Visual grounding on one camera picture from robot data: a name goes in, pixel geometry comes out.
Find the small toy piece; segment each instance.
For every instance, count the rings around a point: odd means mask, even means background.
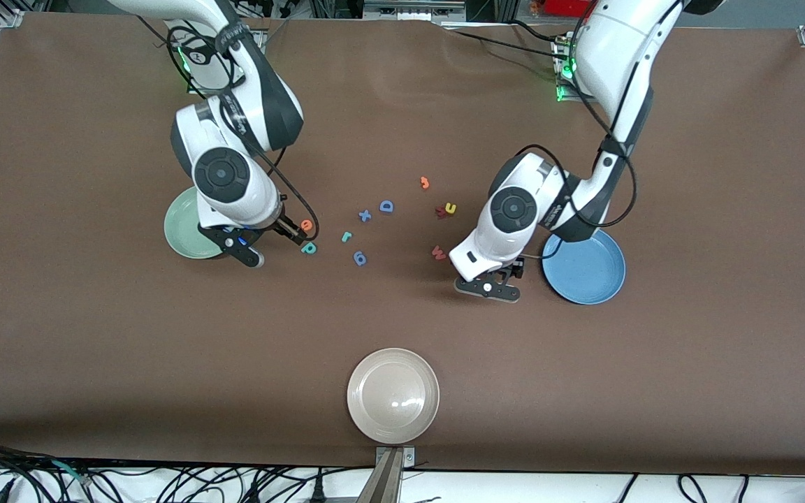
[[[447,255],[445,255],[444,252],[440,249],[440,245],[435,246],[434,251],[432,251],[430,254],[433,255],[434,259],[438,261],[441,261],[447,257]]]

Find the robotic arm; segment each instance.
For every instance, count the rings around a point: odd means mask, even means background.
[[[198,188],[199,232],[249,267],[263,256],[252,243],[266,230],[301,245],[307,235],[284,216],[284,197],[255,157],[294,143],[303,128],[300,102],[266,61],[228,0],[110,0],[114,6],[165,20],[194,20],[217,32],[245,79],[175,115],[176,159]]]
[[[525,153],[509,159],[489,188],[477,228],[449,257],[463,293],[514,302],[517,289],[492,286],[483,276],[511,268],[536,226],[563,241],[582,241],[604,222],[611,195],[632,153],[654,96],[651,66],[688,0],[601,0],[573,34],[573,79],[612,117],[590,178],[582,180],[543,157]]]

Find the brown table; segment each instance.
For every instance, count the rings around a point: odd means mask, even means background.
[[[516,305],[462,296],[430,254],[470,232],[520,146],[588,174],[601,130],[556,102],[541,55],[425,22],[289,22],[268,54],[306,125],[282,167],[322,236],[314,256],[268,236],[266,266],[248,270],[163,238],[191,186],[171,117],[194,99],[153,42],[129,16],[68,14],[28,14],[0,39],[0,443],[368,464],[349,373],[406,347],[440,380],[437,420],[413,442],[429,467],[805,472],[805,49],[792,31],[671,35],[633,157],[639,204],[610,231],[626,284],[593,307],[556,296],[534,263]],[[456,216],[437,220],[447,201]]]

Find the round plate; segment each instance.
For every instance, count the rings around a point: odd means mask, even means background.
[[[601,229],[586,241],[562,242],[553,235],[542,256],[546,279],[565,299],[578,305],[599,305],[616,296],[626,280],[626,260],[614,239]]]
[[[176,254],[187,258],[211,258],[223,251],[217,243],[198,232],[198,189],[192,187],[179,194],[164,217],[166,242]]]
[[[349,415],[375,442],[410,442],[433,423],[439,404],[434,369],[406,349],[391,347],[371,353],[349,378]]]

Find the green plate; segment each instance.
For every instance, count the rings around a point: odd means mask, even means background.
[[[187,258],[212,258],[223,251],[198,232],[198,189],[189,188],[170,204],[164,217],[166,242]]]

